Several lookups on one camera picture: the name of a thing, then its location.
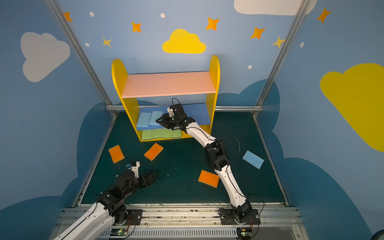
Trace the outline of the blue sponge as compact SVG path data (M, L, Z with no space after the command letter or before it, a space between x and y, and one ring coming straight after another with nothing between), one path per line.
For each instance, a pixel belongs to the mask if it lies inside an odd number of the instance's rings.
M257 156L256 154L252 153L251 151L247 150L245 154L243 155L242 159L255 167L256 169L260 170L263 163L264 159L261 157Z
M157 120L164 115L163 111L152 111L149 126L159 126Z
M151 112L140 113L136 127L137 128L148 128L151 116L152 116Z

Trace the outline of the green sponge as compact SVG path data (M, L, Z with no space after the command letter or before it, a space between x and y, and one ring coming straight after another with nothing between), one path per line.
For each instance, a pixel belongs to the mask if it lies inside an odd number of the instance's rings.
M172 138L172 130L169 129L161 129L162 131L162 139L171 139Z
M162 139L163 138L163 129L152 130L152 139Z
M171 136L173 139L181 138L182 131L181 130L171 130Z
M152 140L152 130L143 130L142 131L142 141L149 141Z

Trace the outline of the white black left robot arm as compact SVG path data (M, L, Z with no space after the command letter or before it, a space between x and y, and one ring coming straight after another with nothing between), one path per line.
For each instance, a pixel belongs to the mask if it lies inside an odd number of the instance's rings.
M127 219L125 200L139 189L153 185L156 172L138 176L136 170L125 170L98 200L69 228L59 234L57 240L95 240L115 223Z

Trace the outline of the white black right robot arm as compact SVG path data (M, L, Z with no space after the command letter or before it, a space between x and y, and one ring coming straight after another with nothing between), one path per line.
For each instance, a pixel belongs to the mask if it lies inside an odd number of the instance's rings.
M168 107L167 113L156 122L166 129L185 132L204 147L206 162L224 184L236 221L246 222L253 208L233 175L224 140L216 139L204 131L193 118L187 116L181 104Z

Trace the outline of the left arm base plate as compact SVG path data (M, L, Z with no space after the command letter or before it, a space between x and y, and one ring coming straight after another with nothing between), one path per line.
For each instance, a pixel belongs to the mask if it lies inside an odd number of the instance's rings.
M123 210L115 216L115 225L127 226L129 223L139 226L143 210Z

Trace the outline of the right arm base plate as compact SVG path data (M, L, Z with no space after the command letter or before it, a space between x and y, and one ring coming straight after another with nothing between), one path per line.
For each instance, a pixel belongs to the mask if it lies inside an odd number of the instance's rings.
M256 209L243 216L235 213L233 209L219 208L218 214L222 225L259 225L261 223L259 212Z

